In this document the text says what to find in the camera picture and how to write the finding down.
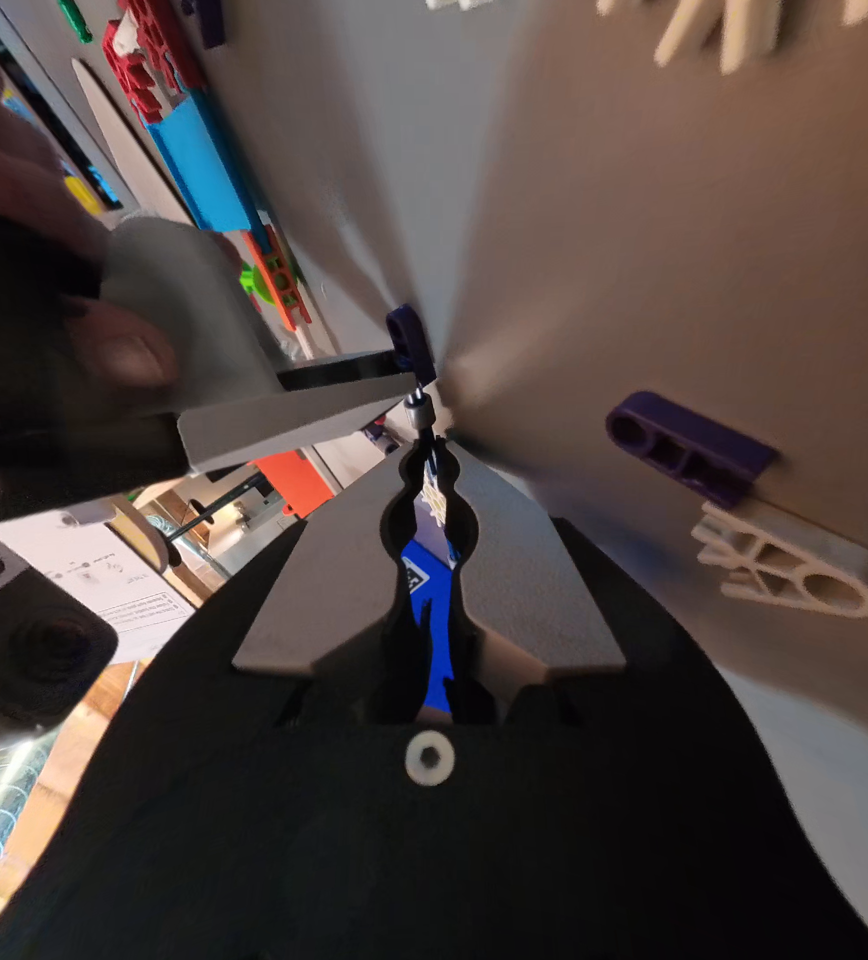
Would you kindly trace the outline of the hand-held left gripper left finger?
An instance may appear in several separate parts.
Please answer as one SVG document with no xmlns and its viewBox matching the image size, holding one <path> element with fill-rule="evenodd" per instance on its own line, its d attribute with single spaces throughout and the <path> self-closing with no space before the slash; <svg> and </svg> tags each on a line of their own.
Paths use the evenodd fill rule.
<svg viewBox="0 0 868 960">
<path fill-rule="evenodd" d="M 233 667 L 318 685 L 373 721 L 413 721 L 416 621 L 403 553 L 415 498 L 411 443 L 311 513 Z"/>
</svg>

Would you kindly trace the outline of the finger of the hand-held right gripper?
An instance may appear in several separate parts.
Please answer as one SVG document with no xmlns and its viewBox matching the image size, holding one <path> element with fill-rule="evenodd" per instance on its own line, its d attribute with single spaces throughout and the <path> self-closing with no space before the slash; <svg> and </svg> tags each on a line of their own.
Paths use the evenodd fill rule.
<svg viewBox="0 0 868 960">
<path fill-rule="evenodd" d="M 414 377 L 287 390 L 184 411 L 177 430 L 190 469 L 206 474 L 360 431 L 402 402 Z"/>
<path fill-rule="evenodd" d="M 176 379 L 136 390 L 136 414 L 327 417 L 398 402 L 414 378 L 392 350 L 295 366 L 242 292 L 218 244 L 195 227 L 132 218 L 108 236 L 102 301 L 148 322 L 167 340 Z"/>
</svg>

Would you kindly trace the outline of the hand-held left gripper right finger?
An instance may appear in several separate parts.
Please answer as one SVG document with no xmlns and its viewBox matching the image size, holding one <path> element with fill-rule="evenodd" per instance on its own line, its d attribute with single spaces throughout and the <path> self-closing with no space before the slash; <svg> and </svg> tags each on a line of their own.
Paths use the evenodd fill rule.
<svg viewBox="0 0 868 960">
<path fill-rule="evenodd" d="M 526 689 L 619 674 L 627 659 L 554 522 L 455 442 L 444 445 L 452 571 L 445 682 L 456 724 L 494 724 Z"/>
</svg>

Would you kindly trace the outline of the person's right hand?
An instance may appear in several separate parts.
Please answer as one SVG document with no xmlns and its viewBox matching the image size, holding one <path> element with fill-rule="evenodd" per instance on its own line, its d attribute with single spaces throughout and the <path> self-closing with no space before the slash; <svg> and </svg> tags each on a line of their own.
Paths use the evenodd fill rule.
<svg viewBox="0 0 868 960">
<path fill-rule="evenodd" d="M 0 73 L 0 226 L 29 229 L 56 242 L 63 254 L 98 274 L 109 232 L 70 194 L 45 136 L 2 104 L 3 89 Z M 171 346 L 151 323 L 97 294 L 73 294 L 72 306 L 75 349 L 93 374 L 140 389 L 162 388 L 176 379 Z"/>
</svg>

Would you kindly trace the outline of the orange panel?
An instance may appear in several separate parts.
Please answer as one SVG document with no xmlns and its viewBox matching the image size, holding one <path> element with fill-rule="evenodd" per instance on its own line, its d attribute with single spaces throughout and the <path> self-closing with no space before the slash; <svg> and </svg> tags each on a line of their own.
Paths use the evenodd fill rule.
<svg viewBox="0 0 868 960">
<path fill-rule="evenodd" d="M 249 463 L 283 499 L 285 516 L 306 520 L 336 496 L 332 486 L 301 450 L 273 454 Z"/>
</svg>

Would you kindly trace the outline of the blue plastic bin with tag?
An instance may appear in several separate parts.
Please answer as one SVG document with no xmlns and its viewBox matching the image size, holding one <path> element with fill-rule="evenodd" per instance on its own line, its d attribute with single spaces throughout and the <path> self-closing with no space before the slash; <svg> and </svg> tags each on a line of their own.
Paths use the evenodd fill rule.
<svg viewBox="0 0 868 960">
<path fill-rule="evenodd" d="M 445 683 L 453 680 L 449 641 L 452 570 L 415 539 L 410 540 L 403 548 L 401 561 L 407 573 L 416 623 L 421 624 L 425 609 L 429 612 L 432 654 L 424 706 L 450 714 L 451 706 Z"/>
</svg>

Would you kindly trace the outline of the white fan connector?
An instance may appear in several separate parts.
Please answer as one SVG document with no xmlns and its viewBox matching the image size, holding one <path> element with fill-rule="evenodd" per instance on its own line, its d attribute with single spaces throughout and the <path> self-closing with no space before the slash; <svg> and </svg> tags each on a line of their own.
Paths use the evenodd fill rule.
<svg viewBox="0 0 868 960">
<path fill-rule="evenodd" d="M 756 499 L 733 510 L 704 502 L 691 536 L 728 598 L 868 618 L 868 549 L 844 536 Z"/>
</svg>

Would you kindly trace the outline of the colourful toy car frame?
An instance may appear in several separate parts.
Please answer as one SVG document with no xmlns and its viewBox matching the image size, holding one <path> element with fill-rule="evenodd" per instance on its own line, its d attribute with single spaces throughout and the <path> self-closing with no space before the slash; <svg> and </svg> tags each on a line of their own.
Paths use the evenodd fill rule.
<svg viewBox="0 0 868 960">
<path fill-rule="evenodd" d="M 104 30 L 107 64 L 165 162 L 195 225 L 236 233 L 248 250 L 248 296 L 266 299 L 305 359 L 333 354 L 312 335 L 296 261 L 260 210 L 236 146 L 212 102 L 207 74 L 180 14 L 167 1 L 120 1 Z"/>
</svg>

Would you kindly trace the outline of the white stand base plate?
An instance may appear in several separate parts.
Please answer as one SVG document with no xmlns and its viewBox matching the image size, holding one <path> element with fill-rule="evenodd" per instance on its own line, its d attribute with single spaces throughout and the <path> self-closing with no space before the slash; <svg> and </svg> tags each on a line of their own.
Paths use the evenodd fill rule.
<svg viewBox="0 0 868 960">
<path fill-rule="evenodd" d="M 94 115 L 121 180 L 140 210 L 180 224 L 193 226 L 187 207 L 178 199 L 161 168 L 143 148 L 134 129 L 123 118 L 104 85 L 79 58 L 71 66 Z"/>
</svg>

